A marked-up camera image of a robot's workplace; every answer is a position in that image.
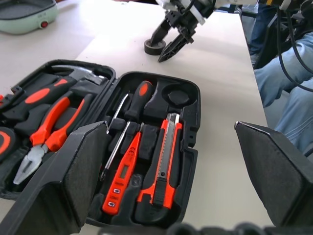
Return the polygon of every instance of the jeans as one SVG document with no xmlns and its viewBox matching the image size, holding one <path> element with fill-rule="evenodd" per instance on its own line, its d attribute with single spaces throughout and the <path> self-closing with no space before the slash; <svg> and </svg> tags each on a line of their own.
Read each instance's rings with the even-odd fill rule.
<svg viewBox="0 0 313 235">
<path fill-rule="evenodd" d="M 297 41 L 302 60 L 313 69 L 313 33 Z M 289 75 L 303 86 L 313 89 L 313 74 L 297 60 L 293 49 L 283 53 L 283 61 Z M 291 90 L 276 131 L 283 133 L 301 152 L 313 142 L 313 93 L 296 87 L 284 75 L 278 57 L 266 66 L 255 70 L 262 103 L 267 107 L 281 96 L 283 90 Z"/>
<path fill-rule="evenodd" d="M 276 8 L 259 4 L 258 14 L 252 31 L 249 52 L 250 55 L 259 54 L 263 48 L 267 26 L 276 14 Z"/>
</svg>

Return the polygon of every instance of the table surface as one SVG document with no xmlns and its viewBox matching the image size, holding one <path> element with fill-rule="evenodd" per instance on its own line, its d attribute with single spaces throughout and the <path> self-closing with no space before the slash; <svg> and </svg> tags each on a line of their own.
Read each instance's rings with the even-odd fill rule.
<svg viewBox="0 0 313 235">
<path fill-rule="evenodd" d="M 147 71 L 190 80 L 201 91 L 201 128 L 184 222 L 197 228 L 233 228 L 246 221 L 271 225 L 248 177 L 233 129 L 238 120 L 266 125 L 239 16 L 214 13 L 196 29 L 193 44 L 169 61 L 158 63 L 157 57 L 144 53 L 143 42 L 164 19 L 160 7 L 107 0 L 68 0 L 59 7 L 57 21 L 45 30 L 23 36 L 0 34 L 0 51 L 9 56 L 4 59 L 0 55 L 4 61 L 1 73 L 5 75 L 0 91 L 48 60 L 77 56 L 78 60 L 113 67 L 117 76 Z M 166 41 L 176 35 L 172 30 Z M 12 204 L 0 199 L 0 221 Z M 96 234 L 97 230 L 85 225 L 81 234 Z"/>
</svg>

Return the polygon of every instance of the pliers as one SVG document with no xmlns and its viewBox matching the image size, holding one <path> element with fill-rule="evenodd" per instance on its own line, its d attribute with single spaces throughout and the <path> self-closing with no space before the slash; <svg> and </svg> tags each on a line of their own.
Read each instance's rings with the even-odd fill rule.
<svg viewBox="0 0 313 235">
<path fill-rule="evenodd" d="M 61 114 L 70 106 L 70 97 L 73 92 L 67 92 L 59 98 L 48 110 L 39 129 L 30 136 L 33 147 L 22 160 L 13 183 L 19 185 L 28 176 L 34 173 L 40 166 L 44 155 L 49 152 L 58 151 L 69 134 L 73 131 L 77 122 L 85 115 L 93 95 L 87 94 L 81 101 L 71 119 L 61 129 L 51 133 L 52 128 Z"/>
</svg>

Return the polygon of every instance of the red button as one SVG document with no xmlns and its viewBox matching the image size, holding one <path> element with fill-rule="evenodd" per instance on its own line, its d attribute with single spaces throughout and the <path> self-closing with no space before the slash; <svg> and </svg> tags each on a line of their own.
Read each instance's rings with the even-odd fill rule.
<svg viewBox="0 0 313 235">
<path fill-rule="evenodd" d="M 48 26 L 48 22 L 44 21 L 40 24 L 41 28 L 46 28 Z"/>
</svg>

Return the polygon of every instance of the hammer head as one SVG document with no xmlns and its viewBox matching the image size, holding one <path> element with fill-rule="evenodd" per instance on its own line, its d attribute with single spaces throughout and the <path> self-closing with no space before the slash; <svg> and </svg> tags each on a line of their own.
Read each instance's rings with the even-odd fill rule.
<svg viewBox="0 0 313 235">
<path fill-rule="evenodd" d="M 73 66 L 73 65 L 54 65 L 52 66 L 53 69 L 66 69 L 66 70 L 73 70 L 70 73 L 70 77 L 76 79 L 77 81 L 80 79 L 87 79 L 97 85 L 102 85 L 104 81 L 107 79 L 102 76 L 95 75 L 91 70 L 88 70 L 81 66 Z"/>
</svg>

